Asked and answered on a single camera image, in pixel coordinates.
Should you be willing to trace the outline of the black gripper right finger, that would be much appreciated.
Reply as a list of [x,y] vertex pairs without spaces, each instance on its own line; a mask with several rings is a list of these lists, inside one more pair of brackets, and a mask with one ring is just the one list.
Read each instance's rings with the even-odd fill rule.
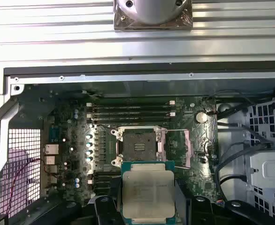
[[227,201],[222,207],[180,184],[175,185],[175,206],[183,225],[275,225],[275,218],[246,202]]

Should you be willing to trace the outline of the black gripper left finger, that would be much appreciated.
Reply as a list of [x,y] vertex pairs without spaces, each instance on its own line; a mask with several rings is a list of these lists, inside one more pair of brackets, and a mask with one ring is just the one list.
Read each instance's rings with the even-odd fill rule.
[[84,203],[67,201],[66,210],[59,214],[59,225],[121,225],[122,215],[118,209],[121,178],[114,177],[107,195],[88,198]]

